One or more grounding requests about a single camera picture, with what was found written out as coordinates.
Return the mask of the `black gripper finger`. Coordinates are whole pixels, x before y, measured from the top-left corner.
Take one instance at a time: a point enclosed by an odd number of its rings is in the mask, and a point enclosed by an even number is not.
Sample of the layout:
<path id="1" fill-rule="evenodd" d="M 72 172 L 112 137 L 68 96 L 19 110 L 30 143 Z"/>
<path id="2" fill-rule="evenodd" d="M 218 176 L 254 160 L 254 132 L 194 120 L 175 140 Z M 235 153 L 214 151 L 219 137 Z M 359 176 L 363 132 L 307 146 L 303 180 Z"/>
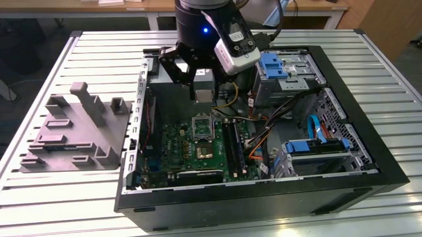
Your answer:
<path id="1" fill-rule="evenodd" d="M 214 100 L 218 99 L 219 86 L 227 82 L 234 82 L 237 74 L 230 75 L 221 64 L 219 59 L 213 54 L 202 54 L 199 57 L 199 68 L 211 69 L 214 78 Z"/>
<path id="2" fill-rule="evenodd" d="M 158 60 L 164 68 L 173 82 L 189 86 L 190 99 L 195 99 L 194 95 L 194 79 L 195 79 L 195 66 L 191 66 L 191 60 L 195 50 L 189 46 L 162 47 L 159 49 Z M 182 71 L 177 65 L 175 59 L 182 58 L 187 64 L 187 71 Z"/>

